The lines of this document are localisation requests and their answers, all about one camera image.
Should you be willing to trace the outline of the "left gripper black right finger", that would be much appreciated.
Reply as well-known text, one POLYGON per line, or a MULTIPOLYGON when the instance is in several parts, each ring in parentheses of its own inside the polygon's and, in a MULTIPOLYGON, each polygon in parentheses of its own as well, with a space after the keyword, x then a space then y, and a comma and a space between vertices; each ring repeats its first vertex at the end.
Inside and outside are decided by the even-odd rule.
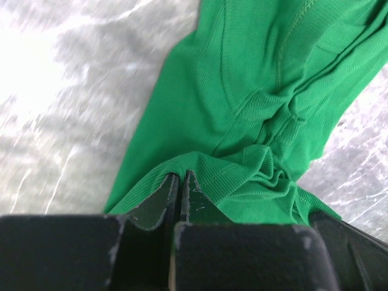
POLYGON ((231 222, 186 173, 171 290, 338 290, 323 239, 296 224, 231 222))

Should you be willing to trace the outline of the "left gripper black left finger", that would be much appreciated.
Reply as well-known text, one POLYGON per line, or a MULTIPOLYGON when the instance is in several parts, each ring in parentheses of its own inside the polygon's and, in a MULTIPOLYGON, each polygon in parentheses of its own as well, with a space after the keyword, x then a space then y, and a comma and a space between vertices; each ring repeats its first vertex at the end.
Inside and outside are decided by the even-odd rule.
POLYGON ((1 289, 167 290, 178 188, 119 215, 1 216, 1 289))

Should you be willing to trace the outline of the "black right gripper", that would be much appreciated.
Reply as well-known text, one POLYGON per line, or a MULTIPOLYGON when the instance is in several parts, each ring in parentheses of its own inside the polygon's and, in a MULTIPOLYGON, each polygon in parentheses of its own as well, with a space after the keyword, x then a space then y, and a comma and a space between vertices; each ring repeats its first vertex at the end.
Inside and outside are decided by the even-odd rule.
POLYGON ((309 215, 330 255, 341 290, 387 290, 387 243, 325 212, 309 215))

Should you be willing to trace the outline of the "green tank top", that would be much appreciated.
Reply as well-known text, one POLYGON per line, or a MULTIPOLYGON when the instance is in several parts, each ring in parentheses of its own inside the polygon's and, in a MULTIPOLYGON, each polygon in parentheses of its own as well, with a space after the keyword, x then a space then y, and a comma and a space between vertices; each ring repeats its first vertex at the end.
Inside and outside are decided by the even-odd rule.
POLYGON ((107 200, 125 213, 195 173, 234 222, 331 212, 297 185, 387 62, 386 1, 203 1, 165 60, 107 200))

